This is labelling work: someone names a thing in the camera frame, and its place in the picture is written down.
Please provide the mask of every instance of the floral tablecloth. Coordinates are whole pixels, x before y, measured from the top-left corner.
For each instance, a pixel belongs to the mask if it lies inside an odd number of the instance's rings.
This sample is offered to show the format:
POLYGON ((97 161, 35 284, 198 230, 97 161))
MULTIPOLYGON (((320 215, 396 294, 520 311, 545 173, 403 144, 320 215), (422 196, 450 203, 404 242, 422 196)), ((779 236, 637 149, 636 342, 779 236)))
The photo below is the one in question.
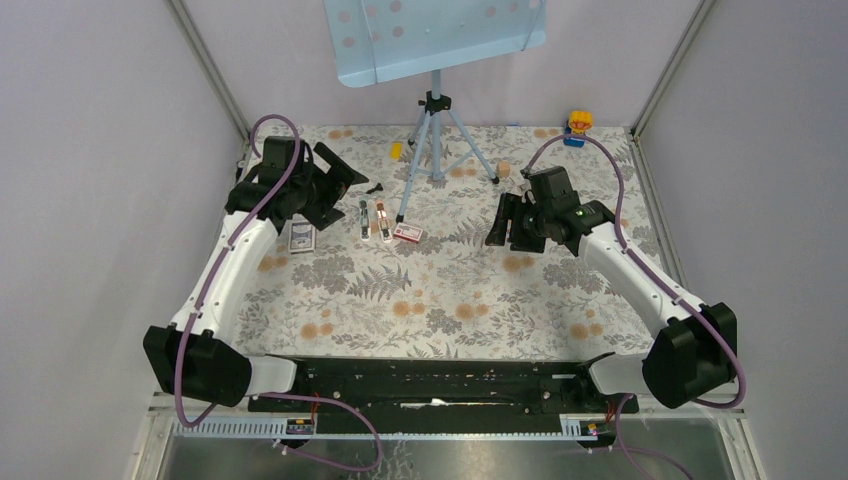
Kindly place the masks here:
MULTIPOLYGON (((548 244, 542 255, 485 247, 501 192, 518 192, 521 169, 558 128, 470 127, 492 165, 507 161, 509 178, 493 185, 475 157, 442 181, 419 175, 406 223, 426 230, 419 244, 358 238, 358 200, 380 182, 394 220, 403 196, 412 149, 411 127, 310 127, 302 137, 326 143, 368 176, 337 208, 346 217, 318 232, 314 253, 290 255, 283 231, 259 265, 238 316, 234 345, 244 353, 464 359, 574 361, 608 351, 647 350, 651 337, 609 283, 565 247, 548 244), (392 160, 393 142, 403 142, 392 160)), ((618 159, 625 177, 623 224, 658 262, 623 128, 594 128, 618 159)), ((269 125, 257 136, 290 135, 269 125)), ((469 150, 458 129, 445 127, 442 165, 469 150)), ((431 157, 429 148, 424 165, 431 157)), ((321 160, 318 164, 326 168, 321 160)), ((615 207, 617 183, 601 152, 555 143, 536 168, 562 165, 581 199, 615 207)), ((373 215, 373 202, 370 203, 373 215)))

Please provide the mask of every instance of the tripod leg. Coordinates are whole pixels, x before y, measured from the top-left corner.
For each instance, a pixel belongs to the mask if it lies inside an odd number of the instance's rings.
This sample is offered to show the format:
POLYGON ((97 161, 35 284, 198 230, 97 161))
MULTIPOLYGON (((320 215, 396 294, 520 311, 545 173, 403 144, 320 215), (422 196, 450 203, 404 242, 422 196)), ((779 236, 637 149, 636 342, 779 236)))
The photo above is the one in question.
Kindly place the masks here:
POLYGON ((442 114, 436 112, 433 114, 433 121, 430 122, 430 151, 433 152, 433 180, 441 180, 444 174, 441 172, 442 161, 442 114))
POLYGON ((421 125, 424 124, 424 115, 426 115, 426 114, 427 114, 427 109, 422 107, 421 108, 421 115, 418 116, 418 123, 415 124, 415 130, 412 131, 412 134, 409 136, 409 139, 406 141, 406 143, 408 143, 410 147, 415 145, 415 137, 418 136, 418 130, 421 130, 421 125))
POLYGON ((395 218, 398 223, 403 221, 403 214, 406 212, 406 204, 409 202, 409 195, 412 193, 412 184, 415 183, 415 175, 418 173, 418 161, 421 160, 421 149, 424 148, 424 137, 427 136, 427 130, 430 126, 430 118, 430 115, 425 115, 424 125, 421 128, 421 132, 418 134, 418 146, 415 147, 415 156, 412 157, 412 165, 409 166, 409 178, 406 179, 406 190, 403 191, 403 200, 400 201, 398 216, 395 218))
POLYGON ((474 139, 471 138, 471 135, 468 133, 468 130, 465 129, 465 125, 463 125, 462 120, 459 118, 459 115, 454 110, 448 110, 451 118, 454 122, 456 122, 456 126, 459 127, 459 131, 462 132, 462 136, 465 137, 465 141, 471 145, 471 150, 474 151, 474 154, 477 155, 477 158, 480 160, 480 163, 483 164, 483 168, 486 169, 486 174, 489 175, 489 178, 492 179, 492 183, 498 184, 500 183, 500 179, 497 175, 495 175, 495 171, 492 170, 492 166, 489 165, 489 162, 486 161, 486 157, 483 156, 483 152, 480 151, 480 148, 477 147, 477 144, 474 143, 474 139))

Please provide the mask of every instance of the gray wall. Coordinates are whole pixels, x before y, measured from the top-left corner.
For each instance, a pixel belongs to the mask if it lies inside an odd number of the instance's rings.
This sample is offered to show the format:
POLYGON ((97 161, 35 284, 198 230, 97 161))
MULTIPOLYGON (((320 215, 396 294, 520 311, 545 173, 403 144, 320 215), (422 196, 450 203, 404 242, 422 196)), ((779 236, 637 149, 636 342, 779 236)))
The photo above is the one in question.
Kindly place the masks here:
MULTIPOLYGON (((426 74, 359 89, 339 82, 322 1, 186 3, 251 122, 272 112, 321 125, 418 118, 426 74)), ((449 68, 444 91, 470 125, 562 125, 574 109, 591 110, 600 125, 629 125, 697 4, 550 0, 544 45, 449 68)))
POLYGON ((848 457, 848 3, 721 2, 644 135, 691 287, 739 317, 771 479, 848 457))
POLYGON ((162 1, 0 7, 0 478, 120 478, 239 139, 162 1))

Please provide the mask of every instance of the robotic arm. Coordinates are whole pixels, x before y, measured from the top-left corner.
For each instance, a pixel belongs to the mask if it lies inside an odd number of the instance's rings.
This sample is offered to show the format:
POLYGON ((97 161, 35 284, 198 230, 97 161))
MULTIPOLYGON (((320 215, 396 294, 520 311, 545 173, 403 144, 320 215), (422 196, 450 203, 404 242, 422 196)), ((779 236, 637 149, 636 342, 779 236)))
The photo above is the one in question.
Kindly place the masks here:
POLYGON ((323 143, 315 145, 330 169, 315 165, 312 150, 301 149, 288 181, 240 232, 249 212, 282 178, 293 158, 295 140, 265 139, 262 161, 230 192, 218 244, 188 300, 167 328, 152 326, 144 337, 144 350, 163 391, 174 393, 176 358, 180 336, 191 315, 192 326, 182 372, 182 390, 187 397, 235 406, 246 395, 285 392, 295 378, 291 360, 272 356, 242 356, 229 346, 236 315, 244 300, 248 279, 256 271, 268 248, 295 213, 303 215, 319 230, 344 217, 333 208, 351 185, 368 179, 350 168, 323 143), (237 233, 234 241, 231 238, 237 233), (229 249, 222 255, 223 249, 229 249), (210 278, 210 272, 217 274, 210 278), (206 289, 203 304, 197 298, 206 289))
POLYGON ((530 190, 521 196, 501 195, 495 224, 486 245, 505 245, 509 233, 514 251, 542 253, 547 239, 564 245, 609 280, 636 310, 655 339, 647 354, 608 355, 594 361, 589 373, 598 392, 652 394, 663 405, 677 408, 736 376, 728 356, 686 309, 700 308, 724 340, 736 351, 736 316, 723 303, 707 306, 654 266, 624 237, 616 236, 614 216, 598 201, 581 203, 562 167, 527 174, 530 190), (633 260, 635 252, 662 282, 673 285, 672 297, 633 260))

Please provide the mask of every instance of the tripod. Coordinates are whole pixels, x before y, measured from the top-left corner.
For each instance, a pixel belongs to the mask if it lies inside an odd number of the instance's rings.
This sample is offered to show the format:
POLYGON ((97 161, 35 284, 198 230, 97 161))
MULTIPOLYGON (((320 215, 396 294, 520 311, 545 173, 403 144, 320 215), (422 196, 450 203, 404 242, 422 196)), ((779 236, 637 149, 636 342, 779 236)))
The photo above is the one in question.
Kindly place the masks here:
POLYGON ((431 74, 433 82, 432 90, 427 92, 426 101, 418 101, 418 104, 423 108, 421 110, 421 115, 418 117, 418 124, 415 126, 415 130, 412 131, 412 135, 409 136, 409 140, 407 141, 411 147, 412 145, 415 145, 415 137, 418 137, 418 145, 415 147, 415 156, 412 158, 412 164, 409 166, 409 178, 406 180, 406 190, 403 192, 403 200, 400 202, 400 209, 398 210, 398 216, 396 218, 398 223, 403 221, 403 216, 406 212, 406 205, 409 203, 409 196, 412 193, 412 184, 415 183, 415 175, 419 173, 427 174, 433 180, 441 180, 445 178, 445 175, 447 175, 448 172, 459 166, 459 164, 464 162, 473 154, 477 155, 477 159, 479 159, 480 163, 483 164, 483 168, 486 169, 486 174, 492 180, 492 183, 497 185, 500 182, 500 179, 497 175, 495 175, 494 170, 492 170, 492 166, 489 165, 489 162, 487 162, 486 158, 483 157, 483 152, 480 151, 477 144, 474 143, 474 139, 472 139, 471 135, 468 134, 468 130, 465 129, 465 125, 463 125, 459 115, 454 110, 451 110, 450 97, 441 94, 442 71, 433 70, 431 74), (459 131, 462 132, 462 136, 465 137, 465 141, 471 145, 471 151, 460 157, 459 160, 442 171, 439 169, 439 161, 442 158, 442 120, 440 115, 441 112, 445 110, 447 110, 448 114, 450 114, 454 123, 456 123, 456 126, 459 127, 459 131), (426 170, 418 167, 418 162, 421 160, 421 151, 424 147, 424 139, 427 137, 428 133, 430 134, 430 150, 433 154, 432 170, 426 170))

